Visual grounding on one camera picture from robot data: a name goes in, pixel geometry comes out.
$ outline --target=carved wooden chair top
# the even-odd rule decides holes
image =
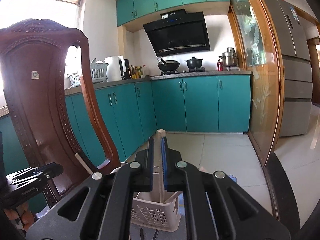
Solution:
[[[79,146],[69,123],[64,97],[68,48],[81,49],[80,82],[88,115],[104,149],[110,173],[120,166],[116,147],[102,119],[92,84],[89,44],[78,29],[51,20],[28,19],[0,30],[0,66],[10,117],[31,167],[56,162],[64,172],[44,193],[53,205],[91,171],[99,171]],[[84,166],[76,159],[78,154]]]

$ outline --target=red can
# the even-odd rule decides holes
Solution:
[[[222,65],[221,59],[218,59],[217,66],[218,66],[218,71],[223,70],[223,65]]]

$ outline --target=triangular cutout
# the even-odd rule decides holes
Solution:
[[[69,219],[70,221],[76,221],[88,193],[89,188],[83,188],[77,195],[58,210],[58,215]]]
[[[258,210],[251,203],[249,203],[248,200],[245,199],[244,196],[241,195],[237,190],[229,187],[227,191],[241,221],[253,217],[258,213]]]

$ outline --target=refrigerator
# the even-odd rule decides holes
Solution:
[[[265,0],[276,27],[284,65],[284,112],[279,136],[305,134],[311,113],[312,72],[306,35],[294,6]]]

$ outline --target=black range hood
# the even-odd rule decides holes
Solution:
[[[203,12],[186,13],[182,9],[161,17],[143,25],[157,57],[210,50]]]

